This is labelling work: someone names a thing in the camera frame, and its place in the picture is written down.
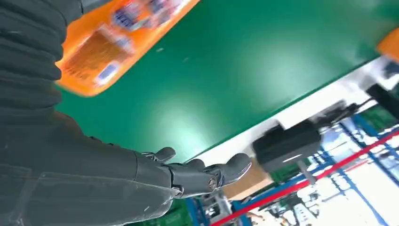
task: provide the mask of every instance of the red bar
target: red bar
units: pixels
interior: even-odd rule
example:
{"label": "red bar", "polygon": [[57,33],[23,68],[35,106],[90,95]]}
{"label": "red bar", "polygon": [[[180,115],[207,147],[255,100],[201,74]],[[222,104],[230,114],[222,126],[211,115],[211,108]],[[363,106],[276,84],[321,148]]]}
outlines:
{"label": "red bar", "polygon": [[[316,176],[316,178],[320,179],[320,178],[326,177],[327,175],[333,173],[334,171],[336,171],[337,169],[341,168],[342,166],[344,166],[344,165],[348,164],[349,162],[359,158],[361,155],[366,154],[371,149],[386,143],[388,140],[390,140],[391,138],[393,138],[395,136],[399,136],[399,131],[396,131],[396,132],[394,132],[394,133],[382,138],[381,140],[378,140],[377,142],[373,143],[372,145],[369,145],[369,146],[363,148],[362,150],[360,150],[359,152],[357,152],[357,153],[349,156],[348,158],[338,162],[337,164],[333,165],[331,168],[329,168],[326,171],[324,171],[322,174]],[[239,217],[239,216],[241,216],[243,214],[246,214],[250,210],[253,210],[253,209],[257,208],[257,207],[263,206],[263,205],[265,205],[265,204],[267,204],[267,203],[269,203],[269,202],[271,202],[273,200],[276,200],[276,199],[278,199],[278,198],[280,198],[280,197],[282,197],[284,195],[287,195],[287,194],[290,194],[292,192],[298,191],[298,190],[300,190],[300,189],[302,189],[302,188],[304,188],[304,187],[306,187],[308,185],[309,185],[309,181],[303,181],[303,182],[301,182],[299,184],[291,186],[291,187],[289,187],[289,188],[287,188],[285,190],[277,192],[276,194],[273,194],[273,195],[268,196],[268,197],[266,197],[266,198],[264,198],[262,200],[259,200],[258,202],[255,202],[255,203],[253,203],[253,204],[251,204],[251,205],[249,205],[249,206],[247,206],[247,207],[245,207],[243,209],[240,209],[240,210],[232,213],[231,215],[229,215],[229,216],[227,216],[227,217],[225,217],[225,218],[223,218],[223,219],[211,224],[211,226],[221,226],[222,224],[227,223],[230,220],[233,220],[233,219],[235,219],[235,218],[237,218],[237,217]]]}

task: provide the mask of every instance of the green tabletop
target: green tabletop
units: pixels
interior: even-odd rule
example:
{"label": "green tabletop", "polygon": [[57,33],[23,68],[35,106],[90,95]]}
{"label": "green tabletop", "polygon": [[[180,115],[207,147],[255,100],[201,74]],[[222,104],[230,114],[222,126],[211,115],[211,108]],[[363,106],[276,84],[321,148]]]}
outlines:
{"label": "green tabletop", "polygon": [[115,85],[64,92],[87,135],[186,161],[378,56],[398,0],[202,0]]}

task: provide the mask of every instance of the green crate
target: green crate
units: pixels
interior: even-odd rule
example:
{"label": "green crate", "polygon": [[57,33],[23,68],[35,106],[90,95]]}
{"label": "green crate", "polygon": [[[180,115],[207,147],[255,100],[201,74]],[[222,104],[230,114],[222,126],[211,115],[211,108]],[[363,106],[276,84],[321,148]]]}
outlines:
{"label": "green crate", "polygon": [[360,115],[371,125],[378,133],[390,128],[398,123],[398,120],[393,117],[380,105],[375,105],[360,113]]}
{"label": "green crate", "polygon": [[[306,166],[311,165],[311,162],[307,158],[302,159],[302,161],[305,163]],[[274,182],[281,184],[298,175],[300,172],[301,169],[298,167],[298,165],[296,163],[293,163],[291,165],[271,172],[270,176],[272,177]]]}

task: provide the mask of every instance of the orange package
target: orange package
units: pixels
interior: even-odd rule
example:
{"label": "orange package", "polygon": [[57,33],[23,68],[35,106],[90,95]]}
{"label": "orange package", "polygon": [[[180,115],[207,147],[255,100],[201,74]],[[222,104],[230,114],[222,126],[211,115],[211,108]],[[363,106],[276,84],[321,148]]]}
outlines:
{"label": "orange package", "polygon": [[114,0],[68,27],[58,84],[95,96],[114,84],[199,0]]}
{"label": "orange package", "polygon": [[378,51],[399,63],[399,28],[389,33],[378,44]]}

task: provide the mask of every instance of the snack package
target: snack package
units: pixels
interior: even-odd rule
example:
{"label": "snack package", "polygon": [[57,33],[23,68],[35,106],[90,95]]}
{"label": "snack package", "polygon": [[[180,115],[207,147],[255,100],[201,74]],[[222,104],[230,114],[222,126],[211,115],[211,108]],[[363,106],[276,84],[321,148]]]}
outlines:
{"label": "snack package", "polygon": [[68,27],[58,84],[95,96],[114,84],[199,0],[114,0]]}

